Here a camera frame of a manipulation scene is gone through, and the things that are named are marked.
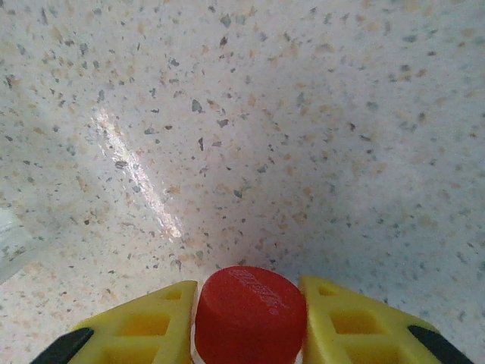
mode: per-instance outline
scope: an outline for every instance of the white speckled surface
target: white speckled surface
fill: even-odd
[[[236,263],[485,357],[483,2],[0,4],[0,204],[42,247],[0,361]]]

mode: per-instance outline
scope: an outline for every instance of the gray speck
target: gray speck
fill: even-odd
[[[475,38],[473,39],[473,43],[475,43],[477,46],[481,46],[485,43],[485,37],[475,36]]]
[[[418,36],[403,36],[402,40],[407,43],[414,43],[418,40]]]
[[[319,51],[319,52],[330,52],[330,53],[335,52],[335,50],[333,49],[333,46],[329,43],[317,45],[316,50]]]
[[[263,165],[260,168],[258,168],[258,173],[266,173],[266,170],[268,169],[268,165]]]
[[[229,123],[229,120],[228,119],[217,120],[217,123],[222,128],[222,127],[225,127]]]
[[[244,25],[246,23],[246,16],[245,15],[236,15],[236,23]]]
[[[17,48],[21,55],[25,55],[25,47],[21,44],[17,44]]]
[[[300,93],[298,95],[298,97],[296,98],[296,106],[298,108],[302,108],[304,103],[305,103],[305,94],[304,93]]]
[[[465,316],[466,316],[465,311],[463,310],[460,311],[460,313],[458,314],[458,321],[463,322],[463,319],[465,318]]]
[[[229,17],[229,14],[226,14],[221,18],[221,23],[224,24],[226,28],[230,27],[231,19]]]
[[[98,101],[97,103],[100,103],[101,101],[105,100],[105,91],[103,89],[99,90],[98,92]]]
[[[367,101],[366,106],[372,112],[376,112],[377,110],[379,110],[379,105],[376,102]]]
[[[9,259],[9,262],[12,262],[15,258],[17,258],[18,256],[21,256],[26,251],[27,249],[25,249],[25,246],[21,246],[20,248],[14,251],[14,254],[12,254],[12,257]]]
[[[72,144],[68,145],[66,150],[71,155],[76,155],[76,148]]]
[[[49,24],[49,22],[47,21],[47,16],[45,15],[44,8],[40,8],[40,19],[41,19],[42,25],[48,25]]]
[[[456,257],[460,259],[460,262],[462,262],[462,264],[468,264],[462,252],[457,252]]]
[[[391,22],[390,21],[386,21],[384,23],[384,36],[386,36],[389,33],[391,33]]]
[[[418,115],[418,121],[420,123],[424,123],[426,121],[426,114],[424,112],[420,112]]]
[[[81,51],[81,55],[85,55],[88,52],[88,45],[85,43],[81,43],[79,45],[79,50]]]
[[[416,129],[418,129],[418,125],[417,124],[409,124],[407,121],[403,121],[399,127],[403,130],[406,130],[410,133],[414,133],[416,131]]]
[[[53,17],[58,17],[58,11],[55,7],[49,6],[48,12],[51,13]]]
[[[331,25],[331,22],[330,22],[331,18],[332,18],[332,13],[327,13],[327,15],[325,15],[324,24],[330,24]]]
[[[200,105],[200,102],[193,99],[192,100],[192,111],[194,112],[202,112],[202,106]]]
[[[458,215],[461,215],[461,216],[465,216],[466,218],[468,217],[468,215],[471,214],[471,210],[468,208],[468,207],[464,207],[463,209],[460,209],[458,211]]]
[[[117,169],[123,169],[123,168],[125,168],[127,165],[128,165],[128,162],[126,162],[126,161],[116,161],[116,162],[114,163],[114,166],[115,166]]]

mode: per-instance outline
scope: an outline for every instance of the red bottle cap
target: red bottle cap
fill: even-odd
[[[195,342],[207,364],[293,364],[305,331],[304,296],[272,271],[229,267],[202,287]]]

